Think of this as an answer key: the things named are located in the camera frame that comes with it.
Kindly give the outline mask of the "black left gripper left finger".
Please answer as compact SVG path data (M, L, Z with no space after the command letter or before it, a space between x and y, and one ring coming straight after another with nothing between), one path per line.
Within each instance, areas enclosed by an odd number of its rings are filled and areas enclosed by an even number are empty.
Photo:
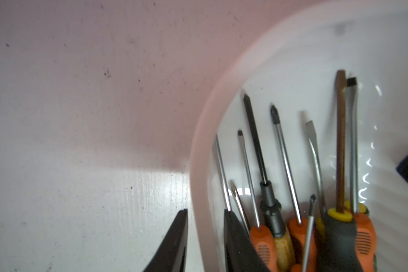
M188 210L180 210L144 272L183 272L187 258Z

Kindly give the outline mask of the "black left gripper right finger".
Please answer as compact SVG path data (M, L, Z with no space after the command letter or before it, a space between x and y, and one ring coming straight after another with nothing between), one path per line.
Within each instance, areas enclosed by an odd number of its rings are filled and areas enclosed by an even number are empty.
M269 272L233 211L224 211L224 257L226 272Z

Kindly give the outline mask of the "orange phillips screwdriver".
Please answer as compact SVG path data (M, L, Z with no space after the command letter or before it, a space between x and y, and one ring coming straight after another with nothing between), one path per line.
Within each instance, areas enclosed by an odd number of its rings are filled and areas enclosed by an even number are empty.
M317 263L317 250L314 241L312 241L312 246L307 251L307 253L304 253L304 246L306 245L307 242L308 221L306 220L306 218L303 218L301 216L299 200L296 192L295 183L293 181L289 156L283 136L283 130L281 127L281 120L279 117L278 110L274 105L271 106L270 114L272 117L275 134L278 138L278 144L284 164L284 170L286 173L286 179L289 185L289 192L294 210L294 217L289 221L289 233L294 244L296 261L300 266L302 266L304 257L306 257L308 261L306 271L315 272Z

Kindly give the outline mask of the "small black orange screwdriver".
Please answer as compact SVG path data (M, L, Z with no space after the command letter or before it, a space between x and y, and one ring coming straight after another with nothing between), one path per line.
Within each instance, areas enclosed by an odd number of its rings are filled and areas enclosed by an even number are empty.
M316 196L313 194L309 201L309 212L307 218L301 218L298 224L296 218L289 221L289 232L294 243L294 251L297 264L292 272L315 272L317 249L314 238Z

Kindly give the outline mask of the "orange flathead screwdriver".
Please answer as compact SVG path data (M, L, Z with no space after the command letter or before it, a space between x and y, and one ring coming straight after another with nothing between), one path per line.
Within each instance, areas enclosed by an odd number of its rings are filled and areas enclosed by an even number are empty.
M369 216L369 209L359 201L358 171L358 94L359 86L356 77L347 80L346 109L347 129L349 131L349 183L350 199L345 202L356 221L357 233L355 251L364 272L376 270L376 231Z

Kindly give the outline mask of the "black yellow-collar brown-shaft screwdriver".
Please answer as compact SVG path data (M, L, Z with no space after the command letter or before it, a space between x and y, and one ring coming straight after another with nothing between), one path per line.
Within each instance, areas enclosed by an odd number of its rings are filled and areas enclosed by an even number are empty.
M323 219L325 239L318 255L321 272L361 272L362 266L355 250L357 223L345 209L345 166L346 166L346 71L338 70L335 76L337 101L336 136L336 189L335 206L328 210Z

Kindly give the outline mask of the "white plastic storage box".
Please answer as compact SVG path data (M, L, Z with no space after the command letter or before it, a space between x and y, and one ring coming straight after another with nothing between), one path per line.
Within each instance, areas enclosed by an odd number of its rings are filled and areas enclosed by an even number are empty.
M225 269L220 142L228 181L249 195L238 130L244 133L251 177L260 171L243 96L249 95L267 176L282 214L292 208L270 109L279 112L303 214L316 193L306 122L313 121L327 207L335 205L335 76L358 80L359 200L377 233L381 272L408 272L408 183L396 168L408 156L408 1L330 1L271 28L214 87L200 116L191 154L191 192L204 269Z

